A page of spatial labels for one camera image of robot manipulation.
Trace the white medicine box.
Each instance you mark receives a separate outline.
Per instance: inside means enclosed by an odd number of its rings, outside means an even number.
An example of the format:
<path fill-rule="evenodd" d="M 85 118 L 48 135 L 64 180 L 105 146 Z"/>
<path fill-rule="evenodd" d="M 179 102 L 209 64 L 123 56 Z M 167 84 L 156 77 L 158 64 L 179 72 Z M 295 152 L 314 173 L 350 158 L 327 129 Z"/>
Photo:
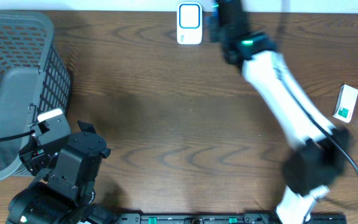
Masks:
<path fill-rule="evenodd" d="M 349 85 L 343 85 L 339 91 L 333 117 L 345 123 L 349 123 L 352 119 L 357 97 L 358 89 Z"/>

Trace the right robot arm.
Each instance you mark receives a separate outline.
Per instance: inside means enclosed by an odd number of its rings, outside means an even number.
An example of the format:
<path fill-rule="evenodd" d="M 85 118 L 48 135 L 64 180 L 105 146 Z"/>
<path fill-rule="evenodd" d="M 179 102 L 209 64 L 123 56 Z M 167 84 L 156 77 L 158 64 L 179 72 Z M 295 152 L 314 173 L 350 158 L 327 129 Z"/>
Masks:
<path fill-rule="evenodd" d="M 314 216 L 316 204 L 343 174 L 349 132 L 337 128 L 315 107 L 295 80 L 276 42 L 250 29 L 241 1 L 215 1 L 209 38 L 220 44 L 224 59 L 265 101 L 281 126 L 292 153 L 282 165 L 285 191 L 270 223 L 334 223 Z"/>

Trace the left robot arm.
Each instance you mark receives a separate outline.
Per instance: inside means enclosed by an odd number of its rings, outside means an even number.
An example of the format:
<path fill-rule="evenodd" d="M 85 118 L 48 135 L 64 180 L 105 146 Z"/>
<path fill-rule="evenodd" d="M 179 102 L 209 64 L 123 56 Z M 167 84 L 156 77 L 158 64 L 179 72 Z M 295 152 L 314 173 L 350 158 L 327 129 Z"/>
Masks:
<path fill-rule="evenodd" d="M 7 223 L 114 223 L 117 216 L 93 201 L 103 159 L 111 150 L 93 125 L 73 133 L 60 109 L 38 115 L 19 159 L 34 176 L 8 206 Z"/>

